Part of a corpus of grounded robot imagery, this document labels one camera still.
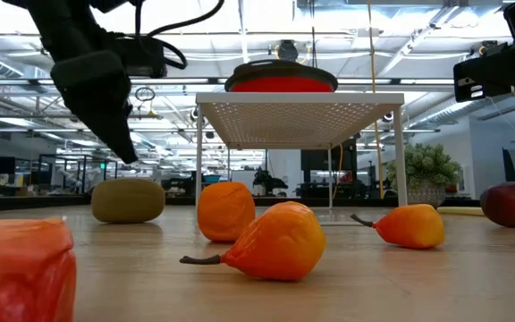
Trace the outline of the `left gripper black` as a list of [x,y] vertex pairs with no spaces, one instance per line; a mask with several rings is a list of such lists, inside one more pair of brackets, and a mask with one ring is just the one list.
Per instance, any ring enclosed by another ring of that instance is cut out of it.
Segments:
[[122,0],[27,0],[44,49],[54,66],[51,77],[63,101],[124,163],[138,160],[130,136],[131,80],[113,51],[113,37],[93,9],[108,13]]

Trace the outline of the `brown toy kiwi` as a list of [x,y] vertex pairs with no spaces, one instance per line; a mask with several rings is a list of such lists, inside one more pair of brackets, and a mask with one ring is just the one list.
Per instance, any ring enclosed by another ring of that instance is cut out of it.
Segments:
[[156,182],[122,178],[101,182],[91,194],[91,213],[107,224],[140,224],[159,217],[165,191]]

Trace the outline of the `dark red toy plum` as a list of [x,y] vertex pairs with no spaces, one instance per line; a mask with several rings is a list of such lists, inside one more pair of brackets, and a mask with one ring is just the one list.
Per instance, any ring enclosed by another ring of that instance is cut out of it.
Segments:
[[504,182],[483,191],[480,196],[482,211],[492,222],[515,228],[515,182]]

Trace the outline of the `orange toy mandarin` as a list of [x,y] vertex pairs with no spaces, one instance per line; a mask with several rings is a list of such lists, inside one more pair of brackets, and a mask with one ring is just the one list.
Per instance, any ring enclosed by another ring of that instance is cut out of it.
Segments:
[[256,218],[249,189],[240,182],[207,186],[198,200],[198,228],[212,242],[235,242]]

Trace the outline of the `small orange toy pear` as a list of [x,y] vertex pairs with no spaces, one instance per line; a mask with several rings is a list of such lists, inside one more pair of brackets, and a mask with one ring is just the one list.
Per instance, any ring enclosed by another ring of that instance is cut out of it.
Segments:
[[431,249],[445,241],[443,219],[427,204],[394,208],[376,222],[361,219],[356,214],[350,218],[373,228],[385,242],[413,250]]
[[266,280],[299,281],[325,252],[326,238],[314,211],[294,201],[277,203],[254,219],[222,255],[184,256],[182,264],[234,267]]
[[0,220],[0,322],[73,322],[72,248],[61,219]]

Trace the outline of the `red collapsible bowl grey rim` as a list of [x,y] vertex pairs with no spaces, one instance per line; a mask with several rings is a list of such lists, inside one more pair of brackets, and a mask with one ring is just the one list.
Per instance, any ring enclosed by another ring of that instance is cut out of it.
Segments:
[[338,80],[322,69],[283,60],[241,64],[225,84],[226,92],[335,92]]

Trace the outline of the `green artificial potted plant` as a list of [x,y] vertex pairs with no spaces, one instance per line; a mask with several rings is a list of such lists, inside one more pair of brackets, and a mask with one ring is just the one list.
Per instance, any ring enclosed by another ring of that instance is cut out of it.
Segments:
[[404,157],[408,203],[438,208],[445,201],[446,189],[457,185],[460,164],[441,144],[407,145]]

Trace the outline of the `white perforated metal shelf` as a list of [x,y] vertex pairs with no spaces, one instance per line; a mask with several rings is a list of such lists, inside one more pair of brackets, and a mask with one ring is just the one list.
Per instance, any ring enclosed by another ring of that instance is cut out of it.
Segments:
[[310,174],[300,170],[297,150],[332,149],[388,113],[393,115],[398,204],[408,204],[400,93],[198,93],[195,199],[202,190],[204,119],[229,150],[283,150],[285,161],[265,167],[296,188]]

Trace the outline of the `black cabinet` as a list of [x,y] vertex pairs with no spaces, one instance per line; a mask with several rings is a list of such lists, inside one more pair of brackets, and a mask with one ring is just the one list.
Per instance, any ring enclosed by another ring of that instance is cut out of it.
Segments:
[[300,152],[303,181],[298,195],[302,198],[352,199],[356,193],[357,140],[348,139],[331,151]]

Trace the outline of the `black workstation frame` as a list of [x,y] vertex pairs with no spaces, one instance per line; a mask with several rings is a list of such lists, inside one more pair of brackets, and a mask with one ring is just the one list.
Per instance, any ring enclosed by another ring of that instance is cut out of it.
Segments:
[[87,194],[104,181],[117,179],[118,162],[106,157],[74,154],[41,154],[31,173],[39,195]]

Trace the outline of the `black aluminium table frame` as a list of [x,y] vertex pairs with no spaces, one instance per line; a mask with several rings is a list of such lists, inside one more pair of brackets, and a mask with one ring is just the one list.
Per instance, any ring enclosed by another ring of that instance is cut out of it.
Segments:
[[[52,208],[89,205],[89,195],[51,196],[51,197],[0,197],[0,211],[28,208]],[[269,207],[284,201],[297,201],[308,207],[327,208],[327,199],[285,199],[285,198],[256,198],[258,207]],[[389,199],[335,199],[333,207],[361,207],[361,208],[392,208],[398,201]]]

